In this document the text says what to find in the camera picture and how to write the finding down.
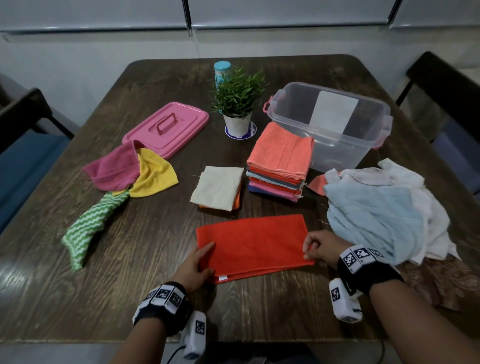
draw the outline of round coaster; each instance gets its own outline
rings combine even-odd
[[[250,125],[248,126],[248,131],[244,136],[232,136],[228,134],[228,129],[227,129],[227,126],[225,125],[225,134],[235,140],[244,140],[244,139],[251,138],[252,136],[255,135],[256,132],[257,132],[257,126],[252,121],[250,122]]]

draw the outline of brown patterned cloth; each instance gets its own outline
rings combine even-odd
[[[480,280],[461,260],[448,255],[446,260],[425,258],[421,266],[405,262],[397,267],[407,286],[432,306],[459,311],[459,297],[466,291],[480,292]]]

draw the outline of person's left hand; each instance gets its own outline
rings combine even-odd
[[[215,242],[208,243],[202,249],[195,246],[170,280],[180,283],[187,291],[187,294],[199,289],[214,271],[211,268],[207,268],[203,272],[199,272],[198,263],[214,246]]]

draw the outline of potted plant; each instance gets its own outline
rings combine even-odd
[[[247,75],[238,67],[232,67],[215,86],[212,109],[223,115],[230,135],[241,137],[248,132],[252,111],[260,105],[267,86],[262,71]]]

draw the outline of pink plastic lid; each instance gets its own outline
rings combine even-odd
[[[159,156],[169,159],[207,122],[208,112],[179,102],[170,102],[126,133],[122,143],[138,140]]]

